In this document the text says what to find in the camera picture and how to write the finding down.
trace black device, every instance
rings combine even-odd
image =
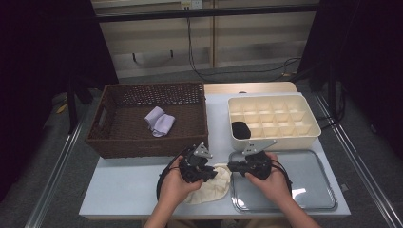
[[[171,167],[172,163],[179,157],[183,156],[179,167]],[[208,159],[213,158],[204,143],[199,146],[193,145],[186,147],[181,153],[179,153],[175,158],[166,166],[160,175],[157,183],[157,199],[160,198],[160,190],[163,184],[163,180],[169,171],[173,168],[179,168],[181,175],[186,182],[195,182],[203,179],[204,182],[209,179],[214,179],[217,172],[214,171],[214,167],[206,165]]]
[[[245,155],[245,160],[230,161],[227,164],[228,169],[233,173],[239,172],[243,177],[245,177],[245,173],[248,172],[264,181],[270,176],[272,168],[276,168],[284,175],[288,190],[292,195],[292,182],[288,177],[287,171],[285,171],[285,168],[281,163],[271,160],[264,152],[265,148],[276,143],[276,140],[249,142],[245,147],[245,150],[242,152],[242,154]]]
[[[272,171],[272,161],[264,151],[248,155],[244,161],[231,161],[227,166],[231,172],[239,172],[243,177],[248,172],[261,180],[266,180]]]

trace black cable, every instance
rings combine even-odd
[[[301,59],[300,57],[296,57],[296,58],[290,58],[287,61],[285,61],[284,64],[283,64],[284,70],[282,71],[282,76],[284,76],[284,74],[287,72],[287,63],[288,63],[288,61],[295,60],[293,62],[293,63],[295,63],[296,61],[299,61],[300,59]]]
[[[284,166],[282,166],[282,164],[281,164],[280,162],[278,162],[278,161],[276,161],[276,160],[270,160],[270,161],[277,163],[277,164],[278,164],[279,166],[281,166],[281,168],[285,171]]]
[[[160,174],[160,178],[158,179],[157,182],[157,200],[160,198],[160,191],[161,191],[161,186],[163,185],[163,180],[165,179],[166,175],[171,171],[171,165],[175,162],[175,160],[183,154],[183,152],[185,152],[187,150],[184,149],[183,151],[181,151],[181,153],[177,154],[170,162],[169,164],[166,166],[166,168],[163,170],[163,172]]]
[[[279,164],[281,166],[281,167],[279,167],[279,166],[272,164],[272,167],[276,168],[277,170],[279,170],[282,173],[282,175],[284,175],[285,181],[287,183],[288,191],[290,192],[291,196],[293,196],[293,188],[291,187],[291,184],[293,184],[293,183],[291,182],[290,178],[288,177],[287,171],[285,171],[284,167],[278,161],[272,160],[272,162],[276,162],[277,164]]]
[[[271,72],[275,71],[278,69],[286,68],[287,66],[297,62],[300,60],[299,57],[295,58],[290,58],[284,62],[282,66],[271,68],[271,69],[264,69],[264,70],[240,70],[240,71],[223,71],[223,72],[214,72],[214,73],[201,73],[197,71],[196,66],[195,66],[195,61],[193,58],[193,47],[192,47],[192,35],[191,35],[191,27],[190,27],[190,19],[187,18],[187,36],[188,36],[188,43],[189,43],[189,48],[188,48],[188,59],[189,59],[189,64],[192,67],[193,71],[204,81],[206,82],[212,82],[212,83],[223,83],[222,81],[217,81],[217,80],[212,80],[212,79],[206,79],[205,77],[208,76],[214,76],[214,75],[220,75],[220,74],[230,74],[230,73],[266,73],[266,72]],[[281,74],[277,78],[270,80],[268,82],[274,82],[280,78],[282,78],[283,75]]]
[[[345,116],[345,110],[346,110],[346,90],[342,87],[341,91],[340,91],[340,97],[338,100],[338,111],[336,112],[336,115],[329,116],[329,117],[317,117],[316,118],[317,121],[334,119],[335,122],[322,126],[320,129],[324,130],[330,126],[340,124],[341,120],[343,120],[343,118]]]

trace cloth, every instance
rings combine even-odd
[[[175,117],[163,114],[155,123],[152,135],[155,137],[161,137],[168,134],[174,122]]]
[[[153,131],[156,122],[163,114],[165,114],[165,112],[160,107],[154,107],[154,109],[152,109],[144,118],[148,123],[148,129]]]
[[[185,203],[199,204],[218,200],[225,196],[229,189],[231,172],[226,163],[218,163],[213,165],[213,167],[218,172],[216,177],[204,182],[199,190],[191,192],[184,200]]]

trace white plastic tray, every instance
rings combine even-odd
[[[251,138],[239,140],[233,136],[235,150],[243,151],[252,140],[277,140],[271,150],[308,149],[321,131],[301,95],[237,97],[228,100],[230,125],[244,122],[251,131]]]

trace brown woven basket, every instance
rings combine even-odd
[[[155,106],[176,119],[160,138],[144,119]],[[208,146],[203,83],[107,85],[86,142],[104,159],[174,156],[193,144]]]

